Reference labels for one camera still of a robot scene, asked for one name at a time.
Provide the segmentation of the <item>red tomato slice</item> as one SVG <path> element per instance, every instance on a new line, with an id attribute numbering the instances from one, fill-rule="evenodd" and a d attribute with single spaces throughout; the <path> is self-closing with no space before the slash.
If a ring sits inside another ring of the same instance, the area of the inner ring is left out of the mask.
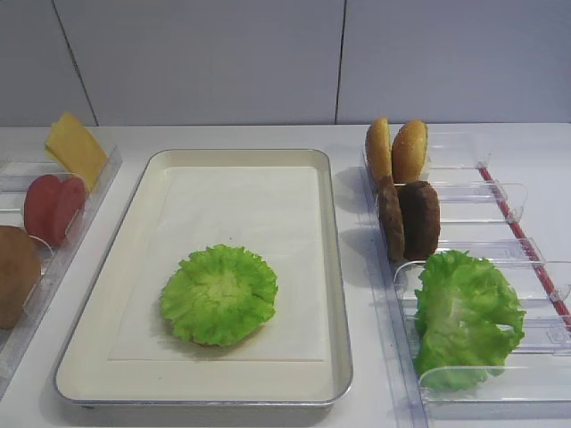
<path id="1" fill-rule="evenodd" d="M 53 237 L 54 210 L 61 186 L 61 181 L 55 175 L 38 177 L 30 184 L 24 201 L 24 226 L 27 233 L 51 246 L 57 244 Z"/>
<path id="2" fill-rule="evenodd" d="M 56 200 L 51 225 L 51 242 L 59 246 L 66 237 L 66 230 L 76 212 L 83 208 L 86 199 L 86 188 L 79 177 L 69 177 L 61 185 Z"/>

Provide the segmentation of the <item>left brown meat patty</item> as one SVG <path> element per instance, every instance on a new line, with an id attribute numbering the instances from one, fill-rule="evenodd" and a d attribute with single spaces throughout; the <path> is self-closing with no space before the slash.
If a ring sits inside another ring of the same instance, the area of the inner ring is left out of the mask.
<path id="1" fill-rule="evenodd" d="M 398 263 L 404 259 L 404 230 L 398 194 L 390 176 L 382 177 L 378 185 L 379 219 L 387 244 L 388 259 Z"/>

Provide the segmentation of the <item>brown meat patty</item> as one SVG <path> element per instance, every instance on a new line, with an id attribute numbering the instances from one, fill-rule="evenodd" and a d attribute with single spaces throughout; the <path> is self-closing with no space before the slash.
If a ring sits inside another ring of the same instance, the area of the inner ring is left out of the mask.
<path id="1" fill-rule="evenodd" d="M 404 259 L 404 230 L 398 194 L 390 176 L 382 177 L 378 185 L 379 219 L 387 244 L 388 259 L 398 263 Z"/>
<path id="2" fill-rule="evenodd" d="M 441 232 L 440 204 L 427 181 L 400 186 L 397 191 L 404 230 L 404 258 L 424 260 L 437 249 Z"/>

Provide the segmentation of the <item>green lettuce leaf on tray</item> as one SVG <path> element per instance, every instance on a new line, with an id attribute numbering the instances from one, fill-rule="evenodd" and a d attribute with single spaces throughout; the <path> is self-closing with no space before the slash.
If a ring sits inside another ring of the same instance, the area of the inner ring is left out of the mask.
<path id="1" fill-rule="evenodd" d="M 277 274 L 262 256 L 218 244 L 194 251 L 161 291 L 161 316 L 183 342 L 235 345 L 275 314 Z"/>

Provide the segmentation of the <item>right brown meat patty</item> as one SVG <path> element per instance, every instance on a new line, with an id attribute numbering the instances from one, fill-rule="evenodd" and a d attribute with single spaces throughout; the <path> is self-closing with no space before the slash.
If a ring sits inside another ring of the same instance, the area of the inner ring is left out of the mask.
<path id="1" fill-rule="evenodd" d="M 427 181 L 400 186 L 397 191 L 404 230 L 404 258 L 424 260 L 437 249 L 441 232 L 440 204 Z"/>

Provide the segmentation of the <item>green lettuce leaf in rack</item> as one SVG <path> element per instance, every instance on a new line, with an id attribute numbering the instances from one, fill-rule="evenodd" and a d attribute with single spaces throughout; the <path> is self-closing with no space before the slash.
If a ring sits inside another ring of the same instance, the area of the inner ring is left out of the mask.
<path id="1" fill-rule="evenodd" d="M 459 391 L 500 375 L 525 337 L 525 311 L 501 271 L 488 259 L 446 251 L 427 259 L 419 279 L 414 367 L 420 384 Z"/>

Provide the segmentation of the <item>yellow cheese slice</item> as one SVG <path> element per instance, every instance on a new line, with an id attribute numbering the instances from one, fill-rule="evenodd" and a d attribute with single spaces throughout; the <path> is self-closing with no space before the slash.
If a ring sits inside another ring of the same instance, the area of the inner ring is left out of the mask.
<path id="1" fill-rule="evenodd" d="M 69 112 L 51 126 L 46 154 L 67 171 L 80 176 L 91 192 L 108 157 L 89 130 Z"/>

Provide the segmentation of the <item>white paper tray liner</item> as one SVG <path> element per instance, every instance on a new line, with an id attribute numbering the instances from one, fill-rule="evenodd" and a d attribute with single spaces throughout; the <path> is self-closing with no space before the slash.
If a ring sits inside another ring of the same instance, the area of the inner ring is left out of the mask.
<path id="1" fill-rule="evenodd" d="M 320 361 L 326 354 L 317 172 L 292 168 L 169 168 L 122 225 L 130 288 L 113 360 Z M 276 314 L 236 345 L 175 338 L 159 311 L 178 263 L 216 244 L 242 246 L 277 274 Z"/>

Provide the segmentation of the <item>left golden bun half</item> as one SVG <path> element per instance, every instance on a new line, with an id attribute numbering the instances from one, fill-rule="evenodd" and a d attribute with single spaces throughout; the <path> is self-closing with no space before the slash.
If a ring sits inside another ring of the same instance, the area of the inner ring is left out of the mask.
<path id="1" fill-rule="evenodd" d="M 378 185 L 392 185 L 392 139 L 387 117 L 371 123 L 366 134 L 365 149 L 369 171 L 375 182 Z"/>

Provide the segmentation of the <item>golden bun half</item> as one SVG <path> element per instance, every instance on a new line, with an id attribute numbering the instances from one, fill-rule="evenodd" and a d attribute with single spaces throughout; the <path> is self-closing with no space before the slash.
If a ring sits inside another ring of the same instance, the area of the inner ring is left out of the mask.
<path id="1" fill-rule="evenodd" d="M 392 173 L 396 184 L 417 181 L 426 162 L 427 125 L 422 120 L 406 122 L 392 146 Z"/>
<path id="2" fill-rule="evenodd" d="M 387 117 L 371 123 L 366 134 L 365 149 L 369 171 L 375 182 L 378 185 L 392 185 L 392 139 Z"/>

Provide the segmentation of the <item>right golden bun half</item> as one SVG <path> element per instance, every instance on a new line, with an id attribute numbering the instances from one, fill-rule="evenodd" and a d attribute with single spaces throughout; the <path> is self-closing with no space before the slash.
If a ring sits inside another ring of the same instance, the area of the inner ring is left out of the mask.
<path id="1" fill-rule="evenodd" d="M 392 146 L 392 173 L 396 184 L 417 181 L 426 162 L 427 125 L 422 120 L 406 122 Z"/>

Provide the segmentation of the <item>red strip under rack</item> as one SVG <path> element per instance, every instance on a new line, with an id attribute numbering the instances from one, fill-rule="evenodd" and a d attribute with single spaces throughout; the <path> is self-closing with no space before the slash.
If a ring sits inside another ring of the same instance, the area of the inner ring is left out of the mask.
<path id="1" fill-rule="evenodd" d="M 570 311 L 566 304 L 560 297 L 555 296 L 556 287 L 550 278 L 547 268 L 544 266 L 543 262 L 540 262 L 540 255 L 538 250 L 536 250 L 531 244 L 531 240 L 525 235 L 525 232 L 519 225 L 518 221 L 515 220 L 512 211 L 506 202 L 505 198 L 501 196 L 500 186 L 495 183 L 492 179 L 492 175 L 487 167 L 478 167 L 478 172 L 481 178 L 488 184 L 492 185 L 492 193 L 496 197 L 496 204 L 498 205 L 502 216 L 509 225 L 509 228 L 514 235 L 520 241 L 520 246 L 523 249 L 524 254 L 532 262 L 534 272 L 542 285 L 543 290 L 548 295 L 548 298 L 559 316 L 563 318 L 563 321 L 567 325 L 567 329 L 570 329 Z"/>

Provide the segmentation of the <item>clear plastic right rack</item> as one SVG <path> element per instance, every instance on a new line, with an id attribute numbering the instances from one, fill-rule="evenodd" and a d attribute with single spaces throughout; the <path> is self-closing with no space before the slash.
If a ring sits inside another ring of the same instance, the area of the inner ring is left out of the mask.
<path id="1" fill-rule="evenodd" d="M 431 129 L 425 175 L 439 194 L 440 251 L 488 259 L 506 277 L 525 311 L 525 337 L 503 372 L 476 387 L 433 391 L 413 366 L 421 261 L 390 264 L 377 221 L 368 170 L 360 170 L 367 201 L 368 270 L 393 417 L 400 427 L 547 427 L 570 424 L 570 329 L 553 308 L 532 262 L 496 204 L 487 167 L 515 220 L 538 250 L 555 296 L 570 311 L 570 135 Z"/>

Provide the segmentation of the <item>clear plastic rack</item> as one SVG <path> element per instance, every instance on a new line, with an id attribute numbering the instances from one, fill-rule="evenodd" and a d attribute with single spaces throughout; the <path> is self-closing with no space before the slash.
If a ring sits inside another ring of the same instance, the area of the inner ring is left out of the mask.
<path id="1" fill-rule="evenodd" d="M 421 261 L 390 264 L 377 221 L 368 170 L 360 170 L 367 201 L 368 270 L 393 417 L 400 427 L 547 427 L 570 424 L 570 329 L 553 308 L 532 262 L 496 204 L 487 167 L 515 220 L 538 250 L 555 296 L 570 311 L 570 135 L 431 129 L 425 175 L 439 194 L 440 251 L 488 259 L 506 277 L 525 311 L 525 337 L 503 372 L 476 387 L 433 391 L 413 366 Z"/>
<path id="2" fill-rule="evenodd" d="M 41 274 L 37 284 L 25 300 L 23 314 L 15 327 L 1 332 L 1 392 L 5 392 L 27 350 L 55 292 L 73 261 L 87 230 L 103 202 L 122 158 L 115 144 L 106 144 L 103 149 L 108 160 L 99 174 L 94 190 L 87 195 L 84 208 L 74 216 L 68 226 L 68 240 L 55 248 L 41 239 L 38 255 Z M 7 226 L 22 226 L 24 198 L 34 179 L 53 174 L 63 180 L 70 173 L 53 161 L 2 160 L 1 161 L 1 223 Z"/>

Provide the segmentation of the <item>brown bun in left rack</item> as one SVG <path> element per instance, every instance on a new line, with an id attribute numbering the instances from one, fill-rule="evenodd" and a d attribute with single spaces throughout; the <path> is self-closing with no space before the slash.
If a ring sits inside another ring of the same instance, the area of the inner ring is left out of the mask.
<path id="1" fill-rule="evenodd" d="M 16 226 L 1 226 L 1 328 L 12 329 L 41 274 L 37 246 Z"/>

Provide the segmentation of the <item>clear plastic left rack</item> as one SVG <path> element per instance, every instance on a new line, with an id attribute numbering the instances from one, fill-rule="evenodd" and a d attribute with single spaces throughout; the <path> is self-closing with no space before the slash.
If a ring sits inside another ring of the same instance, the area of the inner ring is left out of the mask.
<path id="1" fill-rule="evenodd" d="M 41 239 L 38 255 L 41 274 L 37 284 L 25 300 L 23 314 L 15 327 L 1 332 L 1 392 L 5 392 L 27 350 L 55 292 L 73 261 L 87 230 L 103 202 L 122 158 L 115 144 L 106 144 L 103 149 L 108 160 L 99 174 L 94 190 L 87 195 L 84 208 L 74 216 L 68 226 L 68 240 L 55 248 Z M 2 160 L 1 161 L 1 223 L 7 226 L 22 226 L 24 198 L 34 179 L 53 174 L 63 180 L 70 173 L 53 161 Z"/>

